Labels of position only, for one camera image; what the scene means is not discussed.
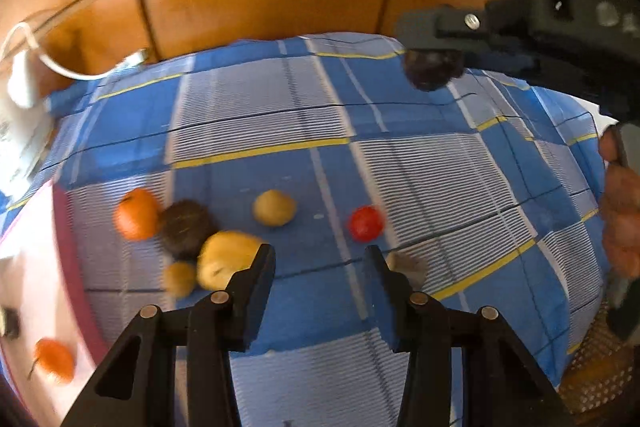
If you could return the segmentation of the person right hand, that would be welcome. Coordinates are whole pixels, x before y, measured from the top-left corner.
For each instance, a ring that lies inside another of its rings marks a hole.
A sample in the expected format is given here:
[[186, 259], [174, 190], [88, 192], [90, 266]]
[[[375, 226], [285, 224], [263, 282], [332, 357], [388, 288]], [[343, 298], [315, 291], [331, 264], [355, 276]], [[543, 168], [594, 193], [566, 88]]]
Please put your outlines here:
[[604, 223], [602, 244], [613, 269], [621, 277], [639, 277], [639, 176], [620, 163], [615, 127], [599, 140], [599, 153], [608, 165], [600, 213]]

